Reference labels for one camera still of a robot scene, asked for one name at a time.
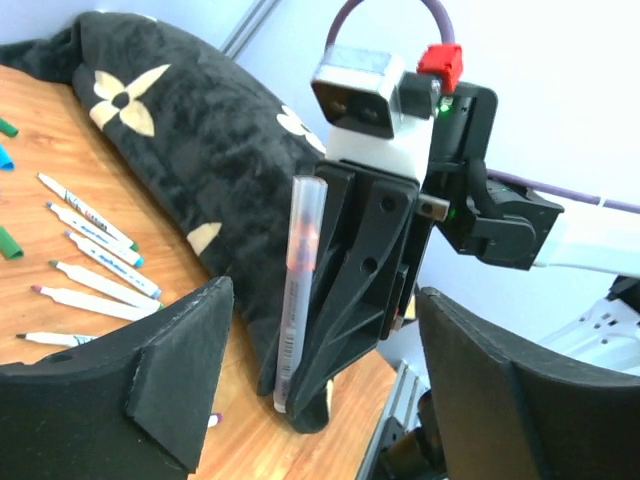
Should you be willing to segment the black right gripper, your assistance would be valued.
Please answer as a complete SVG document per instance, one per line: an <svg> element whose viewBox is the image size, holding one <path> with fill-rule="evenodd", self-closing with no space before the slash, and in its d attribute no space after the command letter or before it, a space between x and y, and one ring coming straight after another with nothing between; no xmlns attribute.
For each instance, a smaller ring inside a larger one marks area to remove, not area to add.
<svg viewBox="0 0 640 480"><path fill-rule="evenodd" d="M327 383L389 336L433 225L413 180L342 162L256 196L257 393L317 417Z"/></svg>

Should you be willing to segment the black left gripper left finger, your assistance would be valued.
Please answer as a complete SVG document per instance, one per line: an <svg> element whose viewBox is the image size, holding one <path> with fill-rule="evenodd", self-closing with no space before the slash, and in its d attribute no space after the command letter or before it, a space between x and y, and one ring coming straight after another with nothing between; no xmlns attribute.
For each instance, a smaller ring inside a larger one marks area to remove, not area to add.
<svg viewBox="0 0 640 480"><path fill-rule="evenodd" d="M200 458L234 306L219 277L81 346L1 368L5 479L185 479Z"/></svg>

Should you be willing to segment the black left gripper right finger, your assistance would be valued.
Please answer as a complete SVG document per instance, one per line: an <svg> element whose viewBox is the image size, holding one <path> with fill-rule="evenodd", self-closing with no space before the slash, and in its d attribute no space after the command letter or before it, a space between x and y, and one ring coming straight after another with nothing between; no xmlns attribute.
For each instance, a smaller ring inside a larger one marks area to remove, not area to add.
<svg viewBox="0 0 640 480"><path fill-rule="evenodd" d="M449 478L638 478L637 377L541 347L434 288L417 314Z"/></svg>

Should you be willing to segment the grey marker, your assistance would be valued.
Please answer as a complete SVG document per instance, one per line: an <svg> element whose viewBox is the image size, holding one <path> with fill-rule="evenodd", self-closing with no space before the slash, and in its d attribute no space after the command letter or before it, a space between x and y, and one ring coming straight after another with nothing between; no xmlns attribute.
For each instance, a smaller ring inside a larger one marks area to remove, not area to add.
<svg viewBox="0 0 640 480"><path fill-rule="evenodd" d="M274 408L279 413L287 411L286 402L292 378L303 355L327 190L327 183L319 177L296 176L293 179L286 278L273 392Z"/></svg>

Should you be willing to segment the pink cap marker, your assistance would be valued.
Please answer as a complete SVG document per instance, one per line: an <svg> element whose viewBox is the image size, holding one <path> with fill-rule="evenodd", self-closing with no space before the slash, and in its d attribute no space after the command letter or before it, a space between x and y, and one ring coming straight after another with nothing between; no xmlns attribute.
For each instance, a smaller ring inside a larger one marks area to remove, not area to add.
<svg viewBox="0 0 640 480"><path fill-rule="evenodd" d="M66 288L31 285L30 289L37 294L48 296L58 304L127 321L137 321L156 312L156 309L134 307Z"/></svg>

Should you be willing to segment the light green cap marker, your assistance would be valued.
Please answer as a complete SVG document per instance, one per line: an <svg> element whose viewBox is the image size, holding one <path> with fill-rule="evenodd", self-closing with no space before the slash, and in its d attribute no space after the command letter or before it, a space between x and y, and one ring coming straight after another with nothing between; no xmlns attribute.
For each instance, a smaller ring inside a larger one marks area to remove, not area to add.
<svg viewBox="0 0 640 480"><path fill-rule="evenodd" d="M92 335L61 334L53 332L18 333L15 335L15 337L34 343L62 346L68 348L74 348L76 346L97 339L97 336Z"/></svg>

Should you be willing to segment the lavender cap marker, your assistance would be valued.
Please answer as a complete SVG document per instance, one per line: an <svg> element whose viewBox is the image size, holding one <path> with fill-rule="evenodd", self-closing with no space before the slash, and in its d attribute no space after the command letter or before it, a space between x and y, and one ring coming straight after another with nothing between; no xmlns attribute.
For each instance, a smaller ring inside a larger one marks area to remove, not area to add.
<svg viewBox="0 0 640 480"><path fill-rule="evenodd" d="M138 273L133 267L109 253L92 240L71 231L65 231L64 235L74 242L77 248L85 255L119 276L140 292L153 299L158 299L161 296L162 290L157 284Z"/></svg>

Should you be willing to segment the dark green cap marker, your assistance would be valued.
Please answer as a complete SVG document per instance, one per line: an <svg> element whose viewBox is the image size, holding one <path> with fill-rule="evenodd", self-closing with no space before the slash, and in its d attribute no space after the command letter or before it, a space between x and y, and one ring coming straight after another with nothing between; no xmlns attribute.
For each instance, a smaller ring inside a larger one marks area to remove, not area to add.
<svg viewBox="0 0 640 480"><path fill-rule="evenodd" d="M139 246L136 242L126 236L123 232L118 230L112 225L106 218L99 214L95 209L86 204L83 200L73 194L70 190L59 184L53 178L39 172L37 178L50 190L56 193L67 204L77 210L82 216L88 219L101 231L105 232L110 237L124 244L127 248L138 252Z"/></svg>

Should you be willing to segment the light blue pen cap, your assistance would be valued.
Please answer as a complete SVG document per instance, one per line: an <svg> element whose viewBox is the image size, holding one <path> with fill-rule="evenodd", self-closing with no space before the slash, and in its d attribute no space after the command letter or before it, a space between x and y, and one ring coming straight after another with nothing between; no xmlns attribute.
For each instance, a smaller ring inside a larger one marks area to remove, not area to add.
<svg viewBox="0 0 640 480"><path fill-rule="evenodd" d="M0 146L0 170L12 172L15 169L14 162L3 146Z"/></svg>

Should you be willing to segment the dark green pen cap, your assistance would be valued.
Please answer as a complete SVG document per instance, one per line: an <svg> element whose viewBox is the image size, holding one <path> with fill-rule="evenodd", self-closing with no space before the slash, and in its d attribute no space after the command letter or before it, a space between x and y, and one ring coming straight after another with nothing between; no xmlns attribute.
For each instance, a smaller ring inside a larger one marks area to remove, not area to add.
<svg viewBox="0 0 640 480"><path fill-rule="evenodd" d="M4 120L3 118L0 119L0 132L4 135L6 135L9 138L14 138L18 135L19 130L13 126L11 123L9 123L8 121Z"/></svg>

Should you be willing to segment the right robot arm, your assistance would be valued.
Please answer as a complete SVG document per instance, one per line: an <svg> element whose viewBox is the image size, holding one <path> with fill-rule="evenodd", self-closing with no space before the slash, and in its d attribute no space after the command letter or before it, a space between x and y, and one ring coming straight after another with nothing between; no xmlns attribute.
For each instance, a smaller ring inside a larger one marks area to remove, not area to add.
<svg viewBox="0 0 640 480"><path fill-rule="evenodd" d="M318 267L308 267L311 321L287 405L293 415L333 374L390 332L410 299L433 228L483 263L527 270L551 245L562 206L543 188L487 171L496 94L435 75L392 94L316 80L327 120L367 143L431 120L429 159L414 173L362 148L323 160L329 186ZM416 295L431 389L420 426L378 459L378 479L635 479L639 381L537 347L433 290Z"/></svg>

